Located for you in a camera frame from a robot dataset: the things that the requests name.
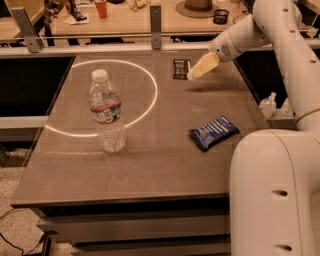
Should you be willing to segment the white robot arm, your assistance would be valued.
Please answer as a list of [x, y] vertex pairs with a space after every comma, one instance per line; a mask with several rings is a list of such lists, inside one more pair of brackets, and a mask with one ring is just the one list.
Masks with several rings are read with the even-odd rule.
[[291, 105], [294, 130], [253, 132], [230, 167], [231, 256], [317, 256], [311, 196], [320, 186], [320, 61], [298, 30], [293, 0], [255, 0], [246, 18], [220, 34], [189, 71], [271, 44]]

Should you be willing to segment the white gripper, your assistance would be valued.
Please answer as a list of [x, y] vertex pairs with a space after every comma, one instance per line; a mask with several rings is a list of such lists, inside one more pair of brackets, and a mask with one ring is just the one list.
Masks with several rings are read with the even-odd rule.
[[208, 52], [189, 70], [187, 79], [194, 81], [215, 69], [219, 62], [231, 61], [243, 53], [246, 33], [239, 29], [229, 28], [214, 38], [209, 44]]

